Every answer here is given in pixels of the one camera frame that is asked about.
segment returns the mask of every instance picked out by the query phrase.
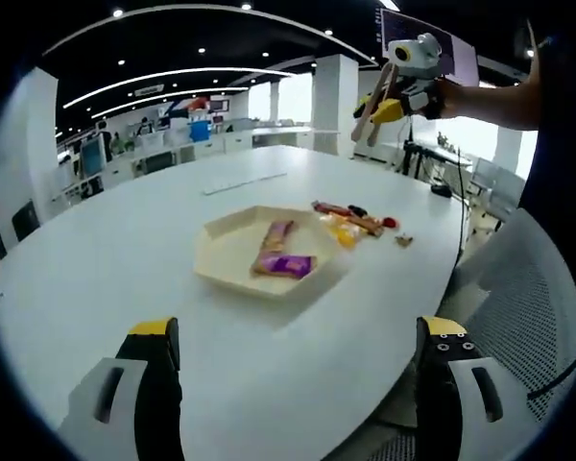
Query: round table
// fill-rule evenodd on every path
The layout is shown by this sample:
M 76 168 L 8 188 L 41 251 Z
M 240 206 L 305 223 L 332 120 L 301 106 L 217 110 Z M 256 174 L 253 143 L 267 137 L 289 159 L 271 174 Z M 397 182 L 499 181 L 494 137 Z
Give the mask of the round table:
M 414 242 L 399 247 L 393 230 L 365 239 L 332 288 L 300 303 L 193 275 L 204 223 L 314 200 L 393 216 Z M 319 460 L 403 372 L 417 317 L 435 314 L 444 294 L 460 226 L 457 201 L 357 161 L 285 146 L 199 160 L 92 197 L 15 247 L 0 265 L 0 338 L 23 391 L 56 428 L 70 391 L 132 326 L 176 316 L 186 459 Z

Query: black ceiling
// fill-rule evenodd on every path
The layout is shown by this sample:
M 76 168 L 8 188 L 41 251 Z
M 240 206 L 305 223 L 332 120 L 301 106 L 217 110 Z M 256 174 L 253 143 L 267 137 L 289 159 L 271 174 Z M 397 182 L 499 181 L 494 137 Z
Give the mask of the black ceiling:
M 116 8 L 132 12 L 178 3 L 198 2 L 81 2 L 67 20 L 56 21 L 51 28 L 41 31 L 41 40 L 49 48 L 83 27 L 111 17 Z M 239 7 L 242 2 L 206 3 Z M 516 47 L 517 38 L 524 36 L 524 21 L 506 13 L 458 10 L 447 2 L 442 7 L 431 6 L 431 2 L 424 6 L 421 0 L 396 0 L 396 3 L 402 12 L 471 43 L 479 55 L 521 70 L 529 67 L 529 62 Z M 379 61 L 382 58 L 381 46 L 375 37 L 375 10 L 381 7 L 378 0 L 255 0 L 253 7 L 258 12 L 289 18 L 320 31 L 330 28 L 334 37 L 360 52 L 376 56 Z M 205 53 L 199 54 L 202 47 Z M 265 52 L 269 53 L 268 58 L 262 56 Z M 95 28 L 48 53 L 38 64 L 60 80 L 57 124 L 61 130 L 66 130 L 66 127 L 89 127 L 92 124 L 90 113 L 126 104 L 133 99 L 128 93 L 144 86 L 162 83 L 165 84 L 164 92 L 181 91 L 214 86 L 214 79 L 219 81 L 217 86 L 226 86 L 246 74 L 210 72 L 146 80 L 101 93 L 69 109 L 62 108 L 66 102 L 87 92 L 129 78 L 192 67 L 265 68 L 304 56 L 322 57 L 340 52 L 362 64 L 368 63 L 324 37 L 267 18 L 204 9 L 170 10 L 122 17 Z M 125 60 L 126 64 L 118 65 L 120 60 Z M 309 64 L 284 70 L 298 73 L 305 69 L 310 69 Z M 481 77 L 498 85 L 510 82 L 486 69 L 481 69 Z M 277 77 L 263 76 L 257 82 L 275 79 Z M 87 108 L 92 108 L 92 111 L 86 111 Z

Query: wooden tray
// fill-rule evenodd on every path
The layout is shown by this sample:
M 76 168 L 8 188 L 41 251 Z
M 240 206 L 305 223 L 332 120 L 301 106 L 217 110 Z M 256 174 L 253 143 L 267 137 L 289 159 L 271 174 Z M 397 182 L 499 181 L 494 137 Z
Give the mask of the wooden tray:
M 282 298 L 305 280 L 316 277 L 343 251 L 313 211 L 253 206 L 204 226 L 197 246 L 194 272 L 214 283 L 263 298 Z M 286 253 L 318 258 L 303 279 L 253 276 L 250 268 L 273 221 L 293 220 L 296 228 L 286 240 Z

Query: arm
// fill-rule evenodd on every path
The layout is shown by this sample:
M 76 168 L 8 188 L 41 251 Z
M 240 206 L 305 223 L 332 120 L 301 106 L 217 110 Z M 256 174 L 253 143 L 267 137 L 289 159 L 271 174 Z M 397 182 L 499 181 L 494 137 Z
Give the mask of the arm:
M 531 26 L 534 49 L 531 71 L 525 82 L 504 88 L 462 87 L 440 81 L 445 98 L 443 118 L 477 118 L 513 130 L 537 130 L 540 122 L 540 64 Z

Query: floor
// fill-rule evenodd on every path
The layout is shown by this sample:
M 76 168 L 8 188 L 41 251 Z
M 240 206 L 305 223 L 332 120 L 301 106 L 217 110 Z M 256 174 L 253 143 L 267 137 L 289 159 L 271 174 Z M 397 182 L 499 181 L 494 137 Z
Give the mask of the floor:
M 375 161 L 359 158 L 356 161 Z M 473 206 L 468 215 L 468 240 L 461 260 L 469 258 L 486 243 L 493 232 L 496 220 L 483 215 L 479 206 Z M 470 312 L 470 306 L 456 305 L 457 312 L 446 312 L 445 317 L 464 319 Z M 416 406 L 413 393 L 416 381 L 415 368 L 410 365 L 401 376 L 386 399 L 373 411 L 372 416 L 357 428 L 345 442 L 330 453 L 324 461 L 383 461 L 387 458 L 386 450 L 399 436 L 409 433 L 417 426 Z

